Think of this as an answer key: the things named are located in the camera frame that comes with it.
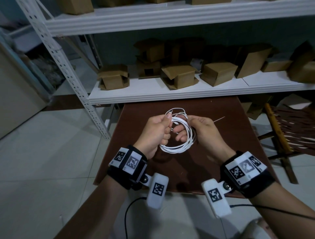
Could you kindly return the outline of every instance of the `hand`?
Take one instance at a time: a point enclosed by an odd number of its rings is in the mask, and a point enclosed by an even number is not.
[[[134,147],[140,150],[147,159],[151,159],[159,144],[166,145],[168,143],[173,124],[171,121],[171,113],[149,118]]]
[[[199,143],[209,152],[210,159],[221,165],[236,153],[223,140],[213,121],[206,117],[194,115],[188,116],[188,124],[194,127],[197,132]],[[177,141],[187,141],[187,133],[183,125],[178,125],[173,129]]]

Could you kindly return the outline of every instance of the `brown table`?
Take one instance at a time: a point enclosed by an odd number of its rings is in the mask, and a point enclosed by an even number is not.
[[[106,176],[108,163],[120,147],[135,143],[149,117],[165,114],[175,107],[184,108],[188,115],[208,117],[212,120],[225,116],[215,122],[225,142],[234,150],[250,151],[267,165],[271,174],[277,178],[238,98],[227,96],[125,104],[94,184],[99,184]],[[178,144],[172,138],[168,145]],[[181,193],[203,194],[203,181],[220,179],[219,166],[206,158],[203,147],[198,143],[194,143],[189,150],[181,154],[168,154],[158,148],[154,158],[149,161],[146,172],[149,175],[158,172],[168,176],[167,191]],[[243,197],[238,192],[228,196]]]

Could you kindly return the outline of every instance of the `fingernail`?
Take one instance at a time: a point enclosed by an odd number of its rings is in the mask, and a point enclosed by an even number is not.
[[[172,114],[171,113],[167,113],[166,118],[171,119],[172,118]]]

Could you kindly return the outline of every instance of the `perforated metal post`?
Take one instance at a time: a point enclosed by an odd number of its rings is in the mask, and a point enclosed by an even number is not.
[[[75,91],[76,95],[80,99],[84,108],[89,113],[90,117],[96,124],[97,128],[101,132],[102,136],[106,139],[110,139],[110,134],[105,127],[104,122],[98,115],[95,107],[90,104],[89,96],[82,86],[80,79],[75,73],[71,63],[69,62],[67,56],[65,55],[62,47],[53,39],[47,27],[45,25],[46,19],[40,10],[36,0],[16,0],[22,11],[24,12],[27,19],[30,21],[34,30],[41,38],[45,47],[51,54],[52,58],[55,60],[59,69],[69,82],[70,86]]]

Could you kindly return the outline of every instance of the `charging cable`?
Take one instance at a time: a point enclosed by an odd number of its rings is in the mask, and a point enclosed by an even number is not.
[[[175,113],[173,114],[173,110],[174,109],[180,109],[182,110],[182,112],[179,113]],[[177,117],[178,115],[183,115],[186,119],[188,119],[187,114],[185,112],[185,110],[183,108],[173,108],[170,109],[168,112],[172,113],[172,122],[176,125],[182,124],[185,127],[185,130],[187,132],[187,141],[179,146],[175,146],[175,147],[167,147],[165,145],[160,145],[161,150],[163,150],[166,153],[170,153],[170,154],[180,154],[185,152],[187,149],[189,149],[192,144],[195,142],[196,140],[196,132],[194,130],[194,128],[191,128],[187,121],[183,120],[182,118]]]

